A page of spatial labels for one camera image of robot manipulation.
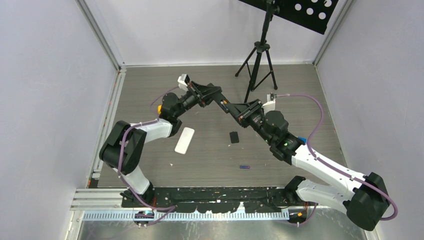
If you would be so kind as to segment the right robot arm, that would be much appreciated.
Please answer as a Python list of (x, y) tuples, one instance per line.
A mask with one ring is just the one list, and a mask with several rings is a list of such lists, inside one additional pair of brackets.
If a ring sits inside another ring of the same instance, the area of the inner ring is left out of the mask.
[(291, 166), (320, 178), (326, 185), (295, 177), (286, 185), (285, 198), (291, 205), (314, 202), (346, 214), (358, 227), (373, 231), (391, 202), (383, 178), (375, 172), (364, 175), (344, 167), (289, 132), (289, 123), (278, 110), (263, 107), (260, 100), (219, 105), (243, 128), (251, 127), (269, 145), (272, 155)]

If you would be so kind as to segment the black remote control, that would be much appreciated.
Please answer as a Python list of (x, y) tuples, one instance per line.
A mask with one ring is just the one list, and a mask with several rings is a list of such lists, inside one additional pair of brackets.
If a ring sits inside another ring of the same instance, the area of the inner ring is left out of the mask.
[(226, 113), (230, 112), (227, 104), (228, 101), (226, 97), (221, 92), (215, 92), (212, 94), (212, 99), (216, 102), (216, 104)]

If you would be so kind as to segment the black battery cover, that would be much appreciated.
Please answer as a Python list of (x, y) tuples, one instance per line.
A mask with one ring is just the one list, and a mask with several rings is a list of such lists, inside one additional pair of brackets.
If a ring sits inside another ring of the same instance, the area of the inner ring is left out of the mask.
[(236, 144), (236, 143), (239, 143), (240, 142), (239, 135), (238, 135), (238, 132), (237, 131), (230, 132), (229, 133), (229, 137), (230, 137), (230, 142), (232, 144)]

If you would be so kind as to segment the white remote control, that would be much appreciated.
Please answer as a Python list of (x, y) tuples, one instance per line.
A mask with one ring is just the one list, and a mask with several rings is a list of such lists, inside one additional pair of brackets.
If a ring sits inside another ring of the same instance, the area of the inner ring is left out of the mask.
[(195, 134), (195, 130), (185, 127), (176, 143), (174, 151), (178, 154), (185, 155)]

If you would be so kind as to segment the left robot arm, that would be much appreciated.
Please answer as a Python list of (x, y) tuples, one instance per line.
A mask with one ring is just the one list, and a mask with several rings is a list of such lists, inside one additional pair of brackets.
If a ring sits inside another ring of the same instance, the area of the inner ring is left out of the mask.
[(131, 188), (134, 200), (141, 207), (153, 202), (153, 184), (143, 174), (139, 163), (146, 143), (174, 136), (182, 125), (179, 117), (198, 105), (208, 106), (222, 92), (221, 87), (194, 81), (182, 85), (185, 94), (173, 92), (163, 95), (158, 117), (152, 121), (128, 123), (117, 121), (100, 148), (98, 157), (116, 170), (118, 176)]

